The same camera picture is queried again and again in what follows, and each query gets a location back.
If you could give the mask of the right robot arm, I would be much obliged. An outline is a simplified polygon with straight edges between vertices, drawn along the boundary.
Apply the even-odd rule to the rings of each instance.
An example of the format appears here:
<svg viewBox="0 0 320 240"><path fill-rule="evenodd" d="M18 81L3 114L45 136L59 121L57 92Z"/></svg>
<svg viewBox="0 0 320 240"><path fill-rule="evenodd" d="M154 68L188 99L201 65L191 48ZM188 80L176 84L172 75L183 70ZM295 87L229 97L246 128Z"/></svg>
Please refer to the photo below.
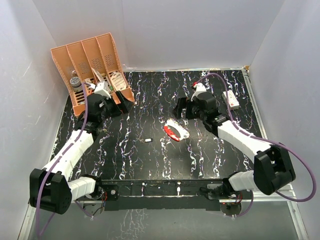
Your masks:
<svg viewBox="0 0 320 240"><path fill-rule="evenodd" d="M253 170L235 172L222 180L212 193L219 197L235 198L243 190L259 190L271 195L296 179L289 152L282 146L258 140L231 119L219 112L215 97L202 92L195 97L181 97L172 113L177 118L199 119L205 129L230 143L253 162Z"/></svg>

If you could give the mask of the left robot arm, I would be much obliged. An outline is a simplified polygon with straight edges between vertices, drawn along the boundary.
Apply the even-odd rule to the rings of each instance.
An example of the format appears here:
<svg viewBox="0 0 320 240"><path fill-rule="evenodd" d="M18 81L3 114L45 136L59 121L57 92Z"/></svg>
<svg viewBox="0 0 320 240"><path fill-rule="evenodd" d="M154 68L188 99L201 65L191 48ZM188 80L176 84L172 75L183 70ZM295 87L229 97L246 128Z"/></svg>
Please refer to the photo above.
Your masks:
<svg viewBox="0 0 320 240"><path fill-rule="evenodd" d="M103 195L100 177L85 174L70 181L73 169L103 130L106 119L128 113L135 98L131 90L116 91L112 97L92 93L84 97L84 110L78 116L74 130L57 155L43 168L29 175L29 203L37 210L64 214L71 202L89 196L93 200Z"/></svg>

